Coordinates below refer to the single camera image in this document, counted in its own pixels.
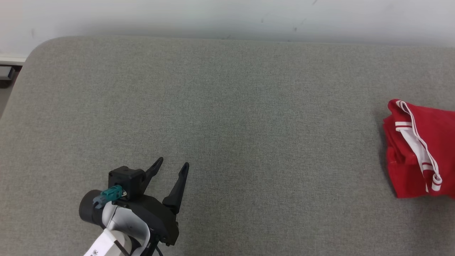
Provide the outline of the grey box with black foot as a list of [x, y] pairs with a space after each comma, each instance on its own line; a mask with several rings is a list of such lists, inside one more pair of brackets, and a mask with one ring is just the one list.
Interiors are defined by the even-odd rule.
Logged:
[[9, 87], [15, 77], [16, 70], [13, 66], [0, 65], [0, 89]]

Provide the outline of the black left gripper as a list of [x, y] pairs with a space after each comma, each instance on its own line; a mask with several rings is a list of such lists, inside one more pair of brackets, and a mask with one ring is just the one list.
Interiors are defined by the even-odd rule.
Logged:
[[[143, 189], [148, 187], [163, 162], [164, 158], [159, 157], [146, 170], [143, 178]], [[119, 226], [118, 230], [143, 241], [157, 235], [160, 242], [167, 246], [174, 246], [179, 236], [177, 214], [180, 212], [188, 172], [189, 163], [185, 162], [174, 187], [162, 202], [152, 196], [145, 195], [132, 201], [115, 201], [117, 213], [114, 222]]]

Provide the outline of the red basketball jersey white sleeves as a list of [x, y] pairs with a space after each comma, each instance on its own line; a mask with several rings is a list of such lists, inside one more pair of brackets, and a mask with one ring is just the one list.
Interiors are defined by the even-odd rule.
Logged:
[[384, 119], [386, 143], [406, 142], [436, 168], [455, 154], [455, 112], [394, 99], [389, 101], [391, 115]]

